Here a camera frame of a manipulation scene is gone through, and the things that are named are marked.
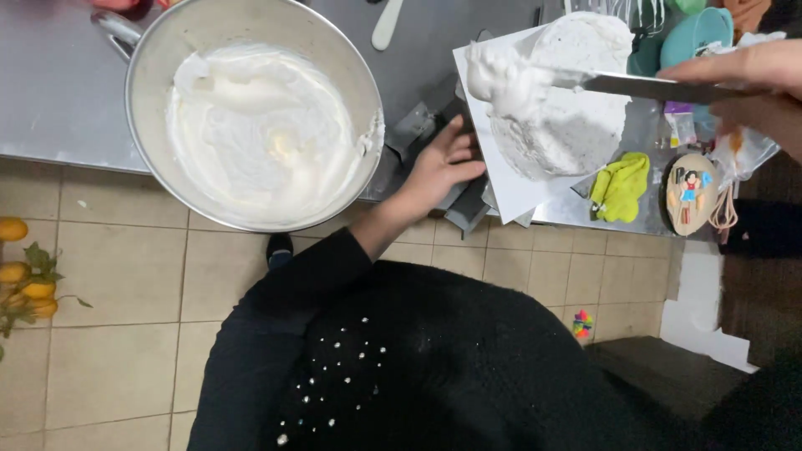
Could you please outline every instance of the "stainless steel countertop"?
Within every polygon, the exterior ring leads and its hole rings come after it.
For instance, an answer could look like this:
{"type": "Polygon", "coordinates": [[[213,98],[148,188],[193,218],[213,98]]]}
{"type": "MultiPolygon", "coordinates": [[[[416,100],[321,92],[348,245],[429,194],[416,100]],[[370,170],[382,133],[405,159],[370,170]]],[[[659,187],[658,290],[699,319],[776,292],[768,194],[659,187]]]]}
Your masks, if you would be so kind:
{"type": "MultiPolygon", "coordinates": [[[[384,7],[365,0],[308,0],[362,53],[385,110],[395,124],[428,88],[456,71],[452,49],[483,29],[500,36],[529,28],[542,7],[542,22],[563,15],[561,0],[406,0],[390,47],[378,52],[371,34],[384,7]]],[[[148,173],[128,131],[123,106],[125,63],[89,22],[91,8],[79,0],[0,2],[0,156],[44,160],[132,173],[148,173]]],[[[143,21],[159,14],[155,8],[143,21]]],[[[645,152],[662,171],[676,152],[656,145],[656,103],[635,100],[622,140],[626,151],[645,152]]],[[[360,198],[381,201],[407,172],[387,147],[360,198]]],[[[590,220],[589,201],[575,192],[540,205],[534,221],[644,234],[673,235],[659,204],[660,176],[641,198],[630,224],[590,220]]]]}

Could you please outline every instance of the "bowl handle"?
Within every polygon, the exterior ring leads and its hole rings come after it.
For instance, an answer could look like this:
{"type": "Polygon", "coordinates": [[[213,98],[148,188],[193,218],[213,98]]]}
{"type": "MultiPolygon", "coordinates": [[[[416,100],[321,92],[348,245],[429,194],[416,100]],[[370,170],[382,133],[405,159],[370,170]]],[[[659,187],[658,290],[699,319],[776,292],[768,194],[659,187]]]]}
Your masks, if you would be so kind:
{"type": "Polygon", "coordinates": [[[90,20],[103,33],[117,55],[126,63],[131,61],[134,47],[142,38],[142,28],[117,13],[105,10],[95,11],[90,20]]]}

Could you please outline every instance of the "round cake topper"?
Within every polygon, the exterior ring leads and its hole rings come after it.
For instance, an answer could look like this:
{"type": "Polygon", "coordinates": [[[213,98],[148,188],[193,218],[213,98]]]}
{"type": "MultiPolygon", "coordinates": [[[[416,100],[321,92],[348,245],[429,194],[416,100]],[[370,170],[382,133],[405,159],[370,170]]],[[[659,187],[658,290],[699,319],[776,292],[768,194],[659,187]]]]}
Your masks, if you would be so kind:
{"type": "Polygon", "coordinates": [[[707,222],[720,183],[718,172],[704,156],[685,155],[674,163],[666,186],[666,208],[677,234],[688,236],[707,222]]]}

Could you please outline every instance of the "offset spatula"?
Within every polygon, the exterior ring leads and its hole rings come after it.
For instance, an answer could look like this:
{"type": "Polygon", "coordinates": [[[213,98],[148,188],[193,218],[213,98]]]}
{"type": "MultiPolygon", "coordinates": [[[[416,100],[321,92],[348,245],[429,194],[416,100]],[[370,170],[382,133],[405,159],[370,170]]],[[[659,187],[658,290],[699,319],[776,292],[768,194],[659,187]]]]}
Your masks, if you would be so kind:
{"type": "Polygon", "coordinates": [[[745,91],[718,87],[712,84],[680,83],[671,80],[638,77],[613,72],[575,71],[544,67],[554,74],[552,86],[565,89],[585,89],[632,97],[643,97],[686,104],[708,105],[731,97],[754,95],[745,91]]]}

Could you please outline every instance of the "tiled floor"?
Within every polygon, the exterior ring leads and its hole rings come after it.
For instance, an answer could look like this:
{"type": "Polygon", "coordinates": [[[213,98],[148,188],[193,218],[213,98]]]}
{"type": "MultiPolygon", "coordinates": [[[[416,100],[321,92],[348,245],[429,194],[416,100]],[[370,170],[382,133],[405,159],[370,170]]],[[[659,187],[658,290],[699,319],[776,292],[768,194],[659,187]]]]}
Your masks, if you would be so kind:
{"type": "MultiPolygon", "coordinates": [[[[359,215],[354,205],[294,234],[297,250],[359,215]]],[[[185,449],[202,372],[221,320],[265,272],[267,237],[208,221],[150,177],[0,160],[0,216],[21,216],[23,242],[61,250],[50,322],[17,330],[0,363],[0,451],[185,449]]],[[[384,258],[433,265],[528,293],[586,342],[657,335],[671,241],[633,234],[485,221],[467,241],[425,219],[384,258]]]]}

